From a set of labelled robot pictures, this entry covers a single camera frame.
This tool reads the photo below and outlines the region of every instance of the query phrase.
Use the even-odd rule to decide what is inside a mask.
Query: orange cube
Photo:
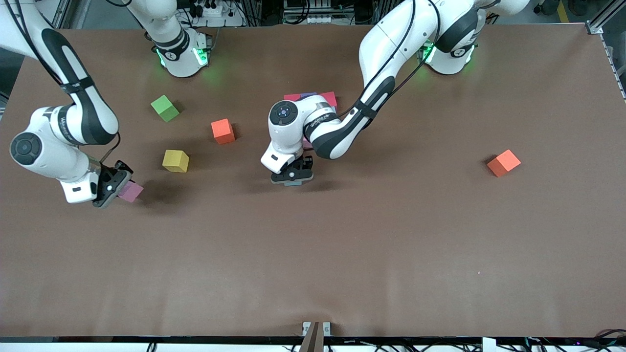
[[[509,149],[490,161],[487,164],[487,167],[489,167],[497,177],[502,177],[519,164],[521,164],[521,161],[517,159],[517,157]]]
[[[212,122],[211,128],[213,129],[213,137],[215,137],[218,144],[226,144],[235,141],[233,126],[228,122],[227,118]]]

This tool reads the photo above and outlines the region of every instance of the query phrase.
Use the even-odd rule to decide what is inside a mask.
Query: brown table
[[[302,187],[259,162],[283,94],[362,78],[367,27],[224,29],[178,79],[141,31],[68,31],[120,119],[136,204],[66,204],[0,153],[0,334],[593,336],[626,325],[626,106],[583,25],[487,26],[456,76],[421,70],[340,160]],[[415,67],[411,60],[400,72]],[[163,122],[166,94],[182,113]],[[0,145],[69,100],[26,60]],[[229,118],[237,141],[217,145]],[[191,158],[170,173],[165,149]],[[484,160],[512,149],[496,178]],[[107,147],[85,150],[100,156]]]

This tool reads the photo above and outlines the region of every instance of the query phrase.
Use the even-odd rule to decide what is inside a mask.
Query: colored block
[[[226,144],[235,141],[235,132],[233,132],[233,126],[228,122],[228,119],[215,121],[211,123],[213,129],[213,137],[219,144]]]
[[[160,96],[159,99],[153,101],[150,105],[165,122],[170,122],[172,118],[179,114],[178,110],[165,95]]]
[[[298,99],[300,99],[300,95],[299,94],[287,94],[284,97],[284,100],[296,101]]]
[[[330,104],[330,106],[333,106],[335,108],[337,107],[337,98],[335,97],[335,92],[330,91],[328,93],[322,93],[320,95],[323,96],[326,101],[328,101],[328,104]]]
[[[313,146],[311,145],[311,143],[306,139],[306,137],[302,137],[302,148],[304,150],[312,150]]]
[[[187,172],[189,157],[182,150],[165,150],[163,167],[171,172]]]
[[[511,150],[507,150],[490,161],[487,167],[489,167],[497,177],[502,177],[519,164],[521,164],[520,160],[517,159]]]
[[[126,183],[126,185],[124,185],[124,187],[121,189],[118,197],[132,203],[135,201],[135,199],[137,199],[142,190],[142,186],[132,181],[128,181],[128,183]]]

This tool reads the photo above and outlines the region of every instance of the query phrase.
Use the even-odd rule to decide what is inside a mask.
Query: yellow cube
[[[189,157],[182,150],[165,150],[163,167],[171,172],[187,172]]]

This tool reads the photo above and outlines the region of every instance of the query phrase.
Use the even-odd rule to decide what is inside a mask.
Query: green cube
[[[159,99],[150,103],[156,113],[161,116],[165,122],[170,122],[172,118],[178,116],[179,112],[176,110],[172,102],[167,98],[167,96],[162,95]]]

